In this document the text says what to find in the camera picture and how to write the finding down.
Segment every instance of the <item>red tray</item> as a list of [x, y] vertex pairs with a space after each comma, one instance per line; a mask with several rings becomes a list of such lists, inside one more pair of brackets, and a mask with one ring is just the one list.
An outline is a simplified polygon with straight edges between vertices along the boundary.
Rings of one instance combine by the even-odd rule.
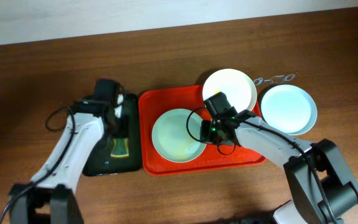
[[[160, 156], [152, 142], [154, 123], [162, 114], [169, 110], [176, 108], [194, 110], [202, 107], [204, 105], [202, 92], [203, 86], [196, 85], [164, 90], [150, 90], [140, 97], [139, 121], [143, 168], [150, 175], [184, 174], [204, 170], [251, 166], [265, 162], [265, 157], [250, 149], [238, 147], [230, 156], [224, 156], [218, 152], [214, 145], [207, 145], [203, 153], [190, 162], [170, 162]], [[260, 116], [258, 103], [256, 103], [252, 111]], [[207, 110], [199, 110], [197, 113], [203, 119], [211, 119]], [[221, 151], [223, 153], [230, 153], [232, 147], [221, 146]]]

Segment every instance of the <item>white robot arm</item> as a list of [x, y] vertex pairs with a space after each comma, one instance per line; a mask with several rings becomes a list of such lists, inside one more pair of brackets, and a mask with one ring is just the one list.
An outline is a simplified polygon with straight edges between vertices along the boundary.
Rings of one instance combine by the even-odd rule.
[[[93, 147], [104, 134], [104, 124], [101, 117], [95, 117], [90, 113], [76, 113], [74, 114], [74, 119], [76, 123], [75, 135], [65, 157], [59, 163], [56, 170], [44, 181], [37, 184], [37, 187], [54, 189], [57, 185], [62, 184], [66, 188], [72, 189], [73, 193], [75, 193], [82, 169]], [[73, 123], [70, 117], [68, 117], [66, 127], [59, 142], [57, 142], [46, 163], [31, 178], [31, 181], [36, 182], [42, 178], [56, 164], [70, 138], [72, 128]]]
[[[201, 142], [244, 146], [285, 171], [293, 201], [275, 211], [274, 223], [341, 223], [338, 217], [358, 204], [358, 183], [333, 142], [298, 139], [250, 111], [237, 113], [221, 92], [204, 104], [213, 120], [202, 122]], [[320, 180], [317, 171], [327, 176]]]

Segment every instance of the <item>white wall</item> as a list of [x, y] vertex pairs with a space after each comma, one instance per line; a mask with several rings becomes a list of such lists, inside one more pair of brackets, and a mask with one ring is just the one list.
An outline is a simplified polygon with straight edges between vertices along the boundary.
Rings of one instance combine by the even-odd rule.
[[358, 6], [358, 0], [0, 0], [0, 44]]

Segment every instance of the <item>cable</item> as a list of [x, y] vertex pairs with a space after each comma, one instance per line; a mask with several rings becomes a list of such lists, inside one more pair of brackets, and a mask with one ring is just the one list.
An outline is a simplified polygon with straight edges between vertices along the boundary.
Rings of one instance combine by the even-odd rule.
[[56, 114], [58, 114], [59, 112], [63, 111], [63, 110], [67, 110], [67, 107], [66, 106], [62, 106], [61, 108], [55, 110], [53, 113], [51, 113], [48, 118], [45, 120], [45, 128], [48, 130], [48, 131], [62, 131], [63, 129], [65, 129], [65, 127], [62, 127], [62, 128], [58, 128], [58, 129], [53, 129], [53, 128], [50, 128], [48, 123], [49, 123], [49, 120], [54, 117]]
[[226, 153], [223, 153], [223, 152], [220, 150], [219, 146], [220, 146], [220, 144], [218, 143], [218, 144], [216, 145], [216, 147], [217, 147], [217, 149], [218, 149], [218, 152], [219, 152], [220, 154], [224, 155], [224, 156], [231, 155], [231, 154], [236, 150], [236, 145], [234, 145], [233, 151], [231, 151], [229, 154], [226, 154]]
[[263, 131], [267, 131], [269, 133], [272, 133], [272, 134], [275, 134], [277, 135], [278, 137], [282, 138], [284, 141], [286, 141], [287, 143], [289, 143], [291, 146], [293, 146], [302, 156], [303, 158], [305, 159], [305, 162], [307, 163], [308, 167], [311, 169], [311, 173], [313, 174], [314, 176], [314, 179], [316, 180], [316, 183], [317, 183], [317, 186], [319, 188], [319, 191], [321, 193], [321, 196], [324, 200], [324, 203], [327, 207], [327, 210], [328, 210], [328, 213], [329, 213], [329, 216], [331, 217], [332, 219], [332, 222], [334, 222], [335, 224], [337, 224], [337, 221], [336, 221], [336, 218], [334, 216], [334, 213], [333, 213], [333, 210], [331, 209], [331, 206], [329, 205], [328, 203], [328, 199], [327, 199], [327, 196], [324, 192], [324, 189], [323, 189], [323, 186], [321, 185], [321, 181], [320, 181], [320, 178], [318, 177], [317, 175], [317, 172], [315, 170], [315, 167], [312, 165], [309, 157], [305, 154], [305, 152], [303, 152], [303, 150], [297, 145], [296, 142], [293, 142], [291, 141], [290, 139], [288, 139], [287, 137], [285, 137], [284, 135], [282, 135], [281, 133], [278, 133], [274, 130], [271, 130], [269, 128], [265, 128], [263, 127], [262, 125], [256, 125], [256, 124], [252, 124], [248, 121], [245, 121], [243, 119], [236, 119], [236, 118], [219, 118], [219, 119], [231, 119], [231, 120], [237, 120], [237, 121], [240, 121], [242, 123], [245, 123], [245, 124], [248, 124], [249, 126], [252, 126], [252, 127], [255, 127], [255, 128], [259, 128], [260, 130], [263, 130]]
[[23, 196], [24, 194], [26, 194], [28, 191], [32, 190], [34, 187], [36, 187], [39, 183], [41, 183], [42, 181], [44, 181], [46, 178], [48, 178], [50, 175], [53, 174], [53, 172], [55, 171], [55, 169], [59, 166], [60, 162], [63, 160], [68, 148], [70, 147], [70, 144], [74, 138], [74, 134], [75, 134], [75, 119], [74, 119], [74, 115], [73, 112], [71, 111], [70, 107], [63, 107], [63, 108], [59, 108], [56, 111], [54, 111], [51, 115], [48, 116], [46, 122], [45, 122], [45, 127], [49, 130], [49, 131], [58, 131], [57, 129], [50, 129], [48, 127], [48, 122], [50, 120], [50, 118], [54, 115], [56, 115], [57, 113], [59, 113], [60, 111], [62, 111], [63, 109], [67, 109], [68, 110], [68, 114], [71, 117], [71, 122], [73, 123], [73, 127], [70, 131], [70, 137], [67, 141], [67, 144], [65, 146], [65, 148], [63, 149], [63, 152], [60, 154], [59, 158], [57, 159], [56, 163], [53, 165], [53, 167], [47, 171], [47, 173], [42, 176], [40, 179], [36, 180], [35, 182], [30, 182], [27, 184], [27, 187], [22, 190], [21, 192], [19, 192], [17, 195], [13, 196], [8, 203], [6, 204], [4, 210], [1, 213], [0, 216], [0, 224], [2, 223], [2, 221], [4, 220], [4, 217], [6, 215], [6, 213], [9, 211], [9, 209], [11, 209], [11, 207], [15, 204], [16, 200], [18, 198], [20, 198], [21, 196]]

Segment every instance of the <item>white bowl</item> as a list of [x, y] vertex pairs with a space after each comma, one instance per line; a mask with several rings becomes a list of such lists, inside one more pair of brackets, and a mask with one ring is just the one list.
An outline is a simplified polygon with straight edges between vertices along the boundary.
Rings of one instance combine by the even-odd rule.
[[317, 120], [317, 107], [312, 97], [293, 85], [269, 89], [262, 97], [260, 110], [271, 127], [290, 135], [308, 132]]
[[223, 92], [231, 106], [240, 113], [252, 110], [256, 104], [257, 92], [254, 82], [243, 72], [226, 68], [214, 72], [205, 81], [203, 99]]
[[[172, 162], [188, 162], [196, 159], [206, 144], [192, 139], [186, 130], [187, 117], [191, 113], [186, 109], [174, 109], [165, 112], [155, 122], [152, 131], [154, 148], [164, 158]], [[202, 119], [193, 113], [189, 120], [190, 133], [200, 138]]]

